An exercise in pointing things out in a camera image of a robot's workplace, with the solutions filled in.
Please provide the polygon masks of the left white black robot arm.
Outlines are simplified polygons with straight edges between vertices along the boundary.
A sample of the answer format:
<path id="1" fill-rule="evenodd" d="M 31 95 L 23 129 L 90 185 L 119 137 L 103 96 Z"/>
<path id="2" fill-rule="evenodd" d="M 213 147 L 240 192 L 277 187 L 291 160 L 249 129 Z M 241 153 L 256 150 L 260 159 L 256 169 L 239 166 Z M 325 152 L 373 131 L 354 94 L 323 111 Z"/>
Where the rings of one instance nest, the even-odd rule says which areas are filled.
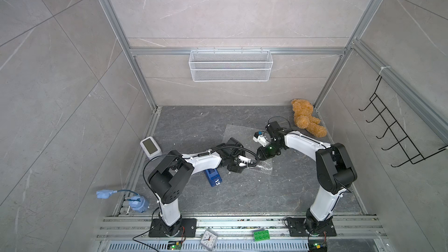
<path id="1" fill-rule="evenodd" d="M 240 173 L 260 163 L 258 154 L 234 138 L 197 154 L 181 154 L 172 150 L 161 157 L 159 164 L 149 175 L 144 174 L 143 179 L 157 198 L 160 210 L 158 225 L 168 236 L 177 235 L 182 227 L 178 198 L 192 175 L 220 166 Z"/>

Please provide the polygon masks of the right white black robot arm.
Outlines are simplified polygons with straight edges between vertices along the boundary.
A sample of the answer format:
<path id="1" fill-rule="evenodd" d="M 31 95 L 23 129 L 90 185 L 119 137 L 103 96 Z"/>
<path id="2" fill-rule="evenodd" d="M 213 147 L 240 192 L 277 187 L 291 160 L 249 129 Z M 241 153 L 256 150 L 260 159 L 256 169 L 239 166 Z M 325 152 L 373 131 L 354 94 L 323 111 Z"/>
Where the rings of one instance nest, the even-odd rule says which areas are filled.
<path id="1" fill-rule="evenodd" d="M 316 162 L 320 187 L 314 203 L 306 212 L 304 227 L 313 236 L 323 233 L 332 225 L 337 203 L 358 178 L 344 145 L 315 140 L 296 128 L 282 128 L 276 121 L 267 124 L 264 132 L 256 132 L 253 140 L 261 144 L 257 155 L 262 161 L 280 155 L 283 149 L 294 149 Z"/>

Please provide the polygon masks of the blue tape dispenser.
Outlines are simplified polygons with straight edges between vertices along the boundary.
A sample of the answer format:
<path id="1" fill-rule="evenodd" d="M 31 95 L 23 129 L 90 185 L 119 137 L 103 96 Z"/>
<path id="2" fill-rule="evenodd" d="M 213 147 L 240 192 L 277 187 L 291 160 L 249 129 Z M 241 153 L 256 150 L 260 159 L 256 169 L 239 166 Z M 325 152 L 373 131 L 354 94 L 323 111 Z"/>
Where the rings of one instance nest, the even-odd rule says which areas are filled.
<path id="1" fill-rule="evenodd" d="M 218 169 L 207 169 L 204 170 L 204 173 L 211 187 L 218 186 L 222 183 L 222 178 L 218 172 Z"/>

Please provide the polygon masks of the brown teddy bear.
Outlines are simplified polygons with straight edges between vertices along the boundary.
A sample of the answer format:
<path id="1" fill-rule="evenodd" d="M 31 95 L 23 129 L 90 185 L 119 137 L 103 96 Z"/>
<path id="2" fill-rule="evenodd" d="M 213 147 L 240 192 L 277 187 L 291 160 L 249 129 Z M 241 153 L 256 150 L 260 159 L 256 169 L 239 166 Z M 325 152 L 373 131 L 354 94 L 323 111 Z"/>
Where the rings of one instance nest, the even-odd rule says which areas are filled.
<path id="1" fill-rule="evenodd" d="M 306 130 L 317 138 L 327 136 L 327 130 L 321 126 L 321 120 L 313 116 L 313 105 L 305 99 L 294 99 L 291 101 L 294 112 L 294 123 L 300 128 Z"/>

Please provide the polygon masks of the white digital clock display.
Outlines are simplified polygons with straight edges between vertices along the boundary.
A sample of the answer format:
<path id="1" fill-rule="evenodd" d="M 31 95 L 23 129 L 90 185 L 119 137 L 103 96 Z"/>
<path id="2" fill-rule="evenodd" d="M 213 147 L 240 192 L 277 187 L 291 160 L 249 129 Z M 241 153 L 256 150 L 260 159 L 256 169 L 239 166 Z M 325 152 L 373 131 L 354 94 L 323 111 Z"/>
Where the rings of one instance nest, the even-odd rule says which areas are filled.
<path id="1" fill-rule="evenodd" d="M 162 150 L 152 136 L 143 139 L 140 146 L 149 160 L 162 155 Z"/>

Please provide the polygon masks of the green toy brick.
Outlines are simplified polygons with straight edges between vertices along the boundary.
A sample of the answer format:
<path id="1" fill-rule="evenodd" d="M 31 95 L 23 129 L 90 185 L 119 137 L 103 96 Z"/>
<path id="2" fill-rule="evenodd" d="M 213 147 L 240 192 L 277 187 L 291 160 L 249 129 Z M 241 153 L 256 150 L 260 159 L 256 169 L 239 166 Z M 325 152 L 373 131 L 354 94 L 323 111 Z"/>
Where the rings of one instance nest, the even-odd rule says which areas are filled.
<path id="1" fill-rule="evenodd" d="M 269 230 L 259 230 L 259 231 L 255 231 L 253 232 L 253 240 L 255 242 L 260 242 L 260 241 L 265 241 L 265 240 L 270 240 L 270 232 Z"/>

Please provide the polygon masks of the small white analog clock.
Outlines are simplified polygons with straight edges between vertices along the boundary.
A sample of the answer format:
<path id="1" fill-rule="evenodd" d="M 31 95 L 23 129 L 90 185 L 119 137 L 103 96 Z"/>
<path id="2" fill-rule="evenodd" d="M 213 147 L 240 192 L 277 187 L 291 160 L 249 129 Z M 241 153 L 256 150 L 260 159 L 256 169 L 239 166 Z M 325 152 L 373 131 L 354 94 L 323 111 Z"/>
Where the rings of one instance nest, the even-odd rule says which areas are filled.
<path id="1" fill-rule="evenodd" d="M 218 234 L 206 229 L 201 237 L 200 245 L 208 251 L 212 251 L 218 242 Z"/>

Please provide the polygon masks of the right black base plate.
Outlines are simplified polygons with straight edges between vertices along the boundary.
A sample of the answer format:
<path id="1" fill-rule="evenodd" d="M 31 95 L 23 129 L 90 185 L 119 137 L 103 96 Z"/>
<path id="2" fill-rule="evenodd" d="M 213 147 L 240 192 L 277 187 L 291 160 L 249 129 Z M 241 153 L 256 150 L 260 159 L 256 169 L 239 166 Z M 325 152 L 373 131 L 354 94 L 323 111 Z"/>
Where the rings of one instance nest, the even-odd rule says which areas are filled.
<path id="1" fill-rule="evenodd" d="M 333 224 L 333 217 L 324 221 L 315 221 L 312 218 L 292 218 L 284 219 L 291 237 L 335 237 L 337 235 Z"/>

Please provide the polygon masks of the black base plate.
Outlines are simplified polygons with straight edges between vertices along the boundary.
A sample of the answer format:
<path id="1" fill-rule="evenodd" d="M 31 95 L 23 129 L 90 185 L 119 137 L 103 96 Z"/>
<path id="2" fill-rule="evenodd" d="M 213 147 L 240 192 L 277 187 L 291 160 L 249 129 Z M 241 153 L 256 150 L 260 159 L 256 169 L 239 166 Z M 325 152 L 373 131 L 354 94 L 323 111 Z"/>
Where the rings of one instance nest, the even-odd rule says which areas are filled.
<path id="1" fill-rule="evenodd" d="M 150 238 L 173 238 L 185 237 L 194 238 L 197 230 L 196 218 L 180 218 L 172 226 L 168 226 L 161 219 L 154 219 L 154 223 L 150 227 L 148 236 Z"/>
<path id="2" fill-rule="evenodd" d="M 324 221 L 315 221 L 312 218 L 292 218 L 284 219 L 291 237 L 335 237 L 337 235 L 333 224 L 333 217 Z"/>

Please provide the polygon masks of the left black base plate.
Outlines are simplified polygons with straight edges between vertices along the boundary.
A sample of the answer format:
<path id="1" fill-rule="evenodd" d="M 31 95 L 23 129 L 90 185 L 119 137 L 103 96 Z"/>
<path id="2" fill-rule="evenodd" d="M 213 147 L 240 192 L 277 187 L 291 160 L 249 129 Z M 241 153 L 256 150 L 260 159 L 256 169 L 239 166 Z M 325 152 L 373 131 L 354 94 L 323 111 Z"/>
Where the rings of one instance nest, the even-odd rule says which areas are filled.
<path id="1" fill-rule="evenodd" d="M 150 238 L 173 238 L 185 237 L 194 238 L 197 230 L 196 218 L 180 218 L 172 226 L 168 226 L 161 219 L 154 219 L 154 223 L 150 227 L 148 236 Z"/>

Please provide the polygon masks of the black wall hook rack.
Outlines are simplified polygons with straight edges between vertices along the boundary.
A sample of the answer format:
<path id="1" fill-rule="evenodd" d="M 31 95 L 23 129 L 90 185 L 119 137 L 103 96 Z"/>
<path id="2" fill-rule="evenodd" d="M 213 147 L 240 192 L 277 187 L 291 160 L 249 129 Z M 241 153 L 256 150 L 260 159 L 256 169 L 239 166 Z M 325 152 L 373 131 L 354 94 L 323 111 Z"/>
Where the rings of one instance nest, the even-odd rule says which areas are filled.
<path id="1" fill-rule="evenodd" d="M 387 147 L 381 147 L 382 151 L 389 151 L 395 147 L 399 147 L 403 152 L 405 159 L 396 164 L 391 164 L 392 168 L 399 168 L 406 164 L 416 165 L 418 163 L 424 162 L 429 158 L 432 158 L 438 154 L 441 154 L 448 150 L 448 146 L 444 145 L 438 148 L 434 153 L 425 156 L 411 139 L 411 137 L 406 132 L 404 126 L 399 122 L 399 120 L 394 116 L 391 110 L 387 107 L 385 102 L 380 98 L 378 94 L 379 86 L 382 82 L 382 77 L 378 76 L 376 78 L 376 87 L 369 97 L 369 101 L 364 108 L 359 108 L 360 112 L 366 112 L 369 109 L 373 109 L 376 113 L 374 118 L 371 120 L 365 120 L 366 123 L 374 123 L 377 119 L 385 125 L 385 130 L 382 135 L 376 136 L 378 140 L 382 140 L 386 135 L 392 136 L 392 143 Z"/>

